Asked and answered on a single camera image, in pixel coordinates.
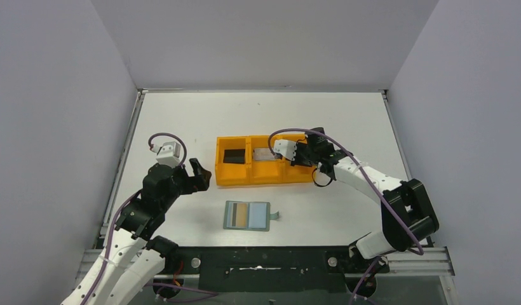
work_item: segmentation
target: robotic arm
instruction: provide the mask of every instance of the robotic arm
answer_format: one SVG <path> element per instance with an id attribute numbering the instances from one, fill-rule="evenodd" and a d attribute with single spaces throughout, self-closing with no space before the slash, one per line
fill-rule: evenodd
<path id="1" fill-rule="evenodd" d="M 175 200 L 180 195 L 206 191 L 212 173 L 192 158 L 189 162 L 194 175 L 188 176 L 178 160 L 180 146 L 176 142 L 151 146 L 151 150 L 157 154 L 158 163 L 148 170 L 143 188 L 119 208 L 109 226 L 105 248 L 61 305 L 127 304 L 166 264 L 178 262 L 174 256 L 176 243 L 161 236 L 153 240 L 151 237 Z M 127 268 L 143 248 L 142 255 Z"/>
<path id="2" fill-rule="evenodd" d="M 423 240 L 438 230 L 438 219 L 420 181 L 404 181 L 385 175 L 354 156 L 349 157 L 348 152 L 335 150 L 334 145 L 322 136 L 323 128 L 311 131 L 305 132 L 307 143 L 276 140 L 273 151 L 289 160 L 291 166 L 317 166 L 317 170 L 330 179 L 349 184 L 378 203 L 381 203 L 380 194 L 417 240 Z M 380 193 L 371 187 L 370 182 Z M 364 259 L 372 259 L 393 250 L 406 251 L 414 245 L 401 222 L 385 205 L 381 205 L 381 213 L 382 229 L 351 244 L 351 257 L 358 254 Z"/>

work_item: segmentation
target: screw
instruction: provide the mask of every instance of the screw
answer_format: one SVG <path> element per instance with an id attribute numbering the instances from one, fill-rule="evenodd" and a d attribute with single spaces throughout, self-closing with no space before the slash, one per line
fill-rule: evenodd
<path id="1" fill-rule="evenodd" d="M 328 266 L 336 267 L 337 266 L 337 259 L 335 257 L 330 257 L 328 259 Z"/>
<path id="2" fill-rule="evenodd" d="M 191 267 L 193 267 L 193 268 L 199 268 L 200 265 L 201 265 L 201 260 L 198 259 L 197 257 L 194 257 L 194 258 L 191 260 Z"/>

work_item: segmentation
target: orange storage bin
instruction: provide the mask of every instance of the orange storage bin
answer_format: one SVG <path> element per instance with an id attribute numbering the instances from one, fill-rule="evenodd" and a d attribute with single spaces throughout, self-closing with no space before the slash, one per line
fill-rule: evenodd
<path id="1" fill-rule="evenodd" d="M 276 135 L 275 140 L 291 140 L 306 143 L 303 134 Z M 290 166 L 286 159 L 256 161 L 255 149 L 268 148 L 267 135 L 251 135 L 246 137 L 218 137 L 215 156 L 215 181 L 218 186 L 248 186 L 256 184 L 279 184 L 312 182 L 314 167 Z M 233 163 L 224 163 L 228 154 Z"/>

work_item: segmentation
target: white wall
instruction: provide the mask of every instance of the white wall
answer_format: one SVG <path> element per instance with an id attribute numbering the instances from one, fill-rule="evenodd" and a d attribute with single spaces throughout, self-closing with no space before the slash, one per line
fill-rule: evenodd
<path id="1" fill-rule="evenodd" d="M 438 0 L 92 0 L 142 88 L 386 89 Z"/>
<path id="2" fill-rule="evenodd" d="M 521 0 L 440 0 L 389 90 L 462 304 L 521 304 Z"/>
<path id="3" fill-rule="evenodd" d="M 89 0 L 0 0 L 0 305 L 69 293 L 135 94 Z"/>

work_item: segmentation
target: white table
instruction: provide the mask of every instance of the white table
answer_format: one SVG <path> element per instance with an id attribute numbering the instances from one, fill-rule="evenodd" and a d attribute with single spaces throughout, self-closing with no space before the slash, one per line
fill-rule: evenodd
<path id="1" fill-rule="evenodd" d="M 181 196 L 156 231 L 180 246 L 348 245 L 380 228 L 379 206 L 344 184 L 221 188 L 215 184 L 217 137 L 268 135 L 281 128 L 322 126 L 358 158 L 406 179 L 403 160 L 380 93 L 146 93 L 118 186 L 113 213 L 142 187 L 156 162 L 147 139 L 178 135 L 189 158 L 213 173 L 207 192 Z M 169 139 L 157 138 L 162 144 Z M 280 219 L 269 232 L 223 229 L 227 200 L 269 201 Z"/>

